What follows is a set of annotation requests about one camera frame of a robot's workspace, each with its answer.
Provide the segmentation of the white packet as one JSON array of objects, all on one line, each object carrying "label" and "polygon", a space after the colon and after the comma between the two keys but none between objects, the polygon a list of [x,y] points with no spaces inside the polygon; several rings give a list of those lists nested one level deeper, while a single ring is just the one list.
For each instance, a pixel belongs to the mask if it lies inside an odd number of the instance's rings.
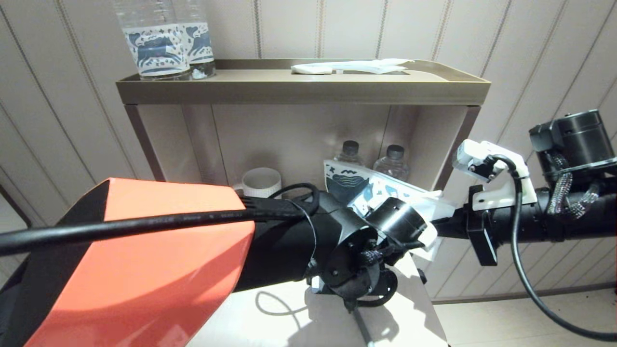
[{"label": "white packet", "polygon": [[337,73],[352,71],[372,74],[403,72],[405,64],[415,62],[414,59],[387,58],[372,61],[346,61],[332,63],[331,69]]}]

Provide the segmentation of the beige wooden shelf unit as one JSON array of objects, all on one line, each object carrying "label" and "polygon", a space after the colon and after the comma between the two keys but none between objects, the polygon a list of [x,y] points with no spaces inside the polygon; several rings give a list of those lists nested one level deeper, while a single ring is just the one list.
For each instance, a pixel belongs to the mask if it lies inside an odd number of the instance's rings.
[{"label": "beige wooden shelf unit", "polygon": [[284,184],[325,186],[323,161],[345,140],[368,165],[405,149],[408,182],[446,190],[450,158],[471,133],[491,82],[433,61],[404,71],[300,75],[306,59],[223,59],[203,80],[115,84],[158,181],[236,185],[269,167]]}]

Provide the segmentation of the white ribbed mug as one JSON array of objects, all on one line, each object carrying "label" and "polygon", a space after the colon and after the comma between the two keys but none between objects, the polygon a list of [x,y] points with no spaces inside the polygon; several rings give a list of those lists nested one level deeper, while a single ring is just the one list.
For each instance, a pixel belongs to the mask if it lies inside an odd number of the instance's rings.
[{"label": "white ribbed mug", "polygon": [[268,198],[282,189],[282,176],[275,169],[254,168],[244,173],[239,184],[231,187],[242,196]]}]

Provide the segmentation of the white pouch blue horse print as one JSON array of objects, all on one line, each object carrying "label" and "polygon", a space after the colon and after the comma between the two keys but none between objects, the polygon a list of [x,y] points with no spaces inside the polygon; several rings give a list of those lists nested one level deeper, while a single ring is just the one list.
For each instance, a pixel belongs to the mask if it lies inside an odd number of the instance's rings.
[{"label": "white pouch blue horse print", "polygon": [[427,191],[368,168],[325,160],[326,190],[377,230],[377,242],[434,261],[442,240],[434,222],[454,215],[443,192]]}]

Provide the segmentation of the grey toothbrush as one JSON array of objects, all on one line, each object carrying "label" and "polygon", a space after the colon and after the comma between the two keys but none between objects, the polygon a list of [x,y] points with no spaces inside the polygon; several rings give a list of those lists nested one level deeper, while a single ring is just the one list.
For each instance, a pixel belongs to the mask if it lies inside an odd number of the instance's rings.
[{"label": "grey toothbrush", "polygon": [[364,323],[364,320],[362,318],[361,312],[359,311],[358,308],[355,308],[352,311],[352,315],[353,315],[353,319],[355,321],[355,323],[357,324],[357,327],[359,329],[359,331],[361,332],[361,336],[362,336],[362,340],[364,342],[364,346],[365,347],[375,347],[375,343],[372,339],[372,336],[370,335],[370,332],[366,326],[366,323]]}]

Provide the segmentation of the large horse-label water bottle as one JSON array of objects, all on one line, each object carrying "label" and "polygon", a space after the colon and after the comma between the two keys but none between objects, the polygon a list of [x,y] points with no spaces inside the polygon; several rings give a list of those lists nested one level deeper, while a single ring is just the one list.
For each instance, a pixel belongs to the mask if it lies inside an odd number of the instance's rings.
[{"label": "large horse-label water bottle", "polygon": [[183,47],[191,68],[191,79],[215,75],[215,58],[207,23],[204,0],[172,0],[176,20],[181,27]]},{"label": "large horse-label water bottle", "polygon": [[111,0],[142,80],[186,80],[190,66],[172,0]]}]

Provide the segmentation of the white folded sachet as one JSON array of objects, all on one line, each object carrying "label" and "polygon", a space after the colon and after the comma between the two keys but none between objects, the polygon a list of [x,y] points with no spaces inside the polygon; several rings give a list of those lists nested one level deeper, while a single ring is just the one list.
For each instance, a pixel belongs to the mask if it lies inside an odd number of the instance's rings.
[{"label": "white folded sachet", "polygon": [[302,64],[291,66],[291,72],[300,75],[332,75],[333,69],[330,66]]}]

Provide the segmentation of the small capped water bottle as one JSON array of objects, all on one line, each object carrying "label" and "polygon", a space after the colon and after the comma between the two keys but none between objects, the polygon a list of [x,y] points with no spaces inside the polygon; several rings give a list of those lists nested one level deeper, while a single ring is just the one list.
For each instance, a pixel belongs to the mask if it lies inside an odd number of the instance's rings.
[{"label": "small capped water bottle", "polygon": [[386,155],[373,164],[373,171],[381,172],[397,180],[407,181],[410,167],[404,160],[404,148],[400,145],[389,145]]},{"label": "small capped water bottle", "polygon": [[353,165],[364,166],[364,162],[359,155],[359,143],[353,140],[347,140],[342,143],[342,148],[339,154],[335,155],[334,160],[347,162]]}]

